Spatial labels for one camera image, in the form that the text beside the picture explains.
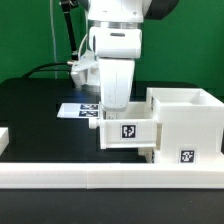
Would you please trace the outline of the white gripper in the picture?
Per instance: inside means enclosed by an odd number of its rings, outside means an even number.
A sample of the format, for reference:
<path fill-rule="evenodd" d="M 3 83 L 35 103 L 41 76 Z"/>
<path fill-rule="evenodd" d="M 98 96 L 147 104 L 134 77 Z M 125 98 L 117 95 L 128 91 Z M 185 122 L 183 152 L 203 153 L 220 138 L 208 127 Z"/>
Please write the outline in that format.
<path fill-rule="evenodd" d="M 140 29 L 90 28 L 89 46 L 99 66 L 101 103 L 105 111 L 126 109 L 135 60 L 141 55 L 141 41 Z"/>

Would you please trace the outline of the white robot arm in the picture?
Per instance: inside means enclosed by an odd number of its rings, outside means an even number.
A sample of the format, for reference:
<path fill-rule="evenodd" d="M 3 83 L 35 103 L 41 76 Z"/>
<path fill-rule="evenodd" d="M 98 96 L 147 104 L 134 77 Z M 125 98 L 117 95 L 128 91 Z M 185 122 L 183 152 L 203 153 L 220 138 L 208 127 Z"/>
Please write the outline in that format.
<path fill-rule="evenodd" d="M 100 88 L 105 111 L 126 109 L 132 88 L 135 61 L 141 56 L 144 20 L 161 20 L 179 0 L 78 0 L 86 10 L 87 50 L 73 66 L 85 71 L 81 84 Z"/>

